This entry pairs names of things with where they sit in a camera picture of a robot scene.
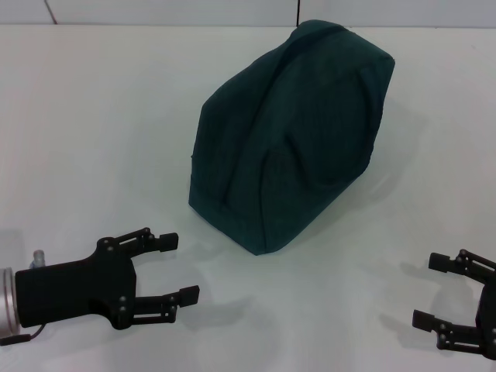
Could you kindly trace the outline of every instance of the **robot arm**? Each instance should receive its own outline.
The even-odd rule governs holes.
[[[455,325],[419,310],[413,312],[412,325],[426,332],[435,331],[437,348],[440,350],[481,354],[496,360],[496,263],[461,250],[454,260],[432,253],[429,269],[465,275],[484,284],[475,319],[476,326]]]
[[[13,306],[9,306],[5,317],[0,311],[0,325],[5,318],[6,328],[14,336],[1,339],[0,346],[37,336],[16,335],[19,324],[42,326],[87,314],[105,316],[115,329],[175,322],[178,307],[198,302],[199,287],[137,298],[131,258],[153,251],[176,250],[177,242],[176,233],[157,238],[145,228],[117,238],[100,239],[96,251],[84,260],[18,271],[10,292]]]

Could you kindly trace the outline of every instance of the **teal cloth bag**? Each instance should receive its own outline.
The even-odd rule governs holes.
[[[190,206],[253,254],[288,244],[367,168],[393,69],[344,27],[302,23],[203,105]]]

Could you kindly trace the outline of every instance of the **green fabric cover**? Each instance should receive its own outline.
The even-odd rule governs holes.
[[[189,204],[251,253],[294,239],[369,164],[393,58],[302,23],[203,105]]]

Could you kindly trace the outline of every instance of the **black wire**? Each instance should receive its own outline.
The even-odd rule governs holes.
[[[300,26],[300,3],[301,0],[298,0],[298,11],[296,13],[296,26]]]
[[[52,17],[52,22],[54,25],[58,25],[57,20],[55,19],[55,15],[52,12],[52,8],[50,7],[50,4],[48,4],[48,0],[44,0],[46,9],[48,9],[48,12],[50,14],[50,17]]]
[[[41,333],[41,331],[43,331],[43,328],[45,328],[45,326],[46,324],[41,325],[41,327],[31,335],[31,339],[35,339]]]

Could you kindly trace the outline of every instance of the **black cable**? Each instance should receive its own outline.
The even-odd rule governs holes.
[[[10,337],[5,337],[4,339],[0,339],[0,346],[14,345],[15,343],[27,343],[32,339],[36,338],[41,333],[41,331],[43,331],[43,328],[45,328],[45,326],[46,324],[41,325],[41,327],[32,335],[28,335],[28,334],[15,335]]]
[[[52,12],[52,8],[50,7],[50,4],[48,4],[48,0],[44,0],[46,9],[48,9],[48,12],[50,14],[50,17],[52,17],[52,22],[54,25],[58,25],[57,20],[55,19],[55,15]]]
[[[296,13],[296,26],[300,26],[300,4],[301,0],[298,0],[298,11]]]

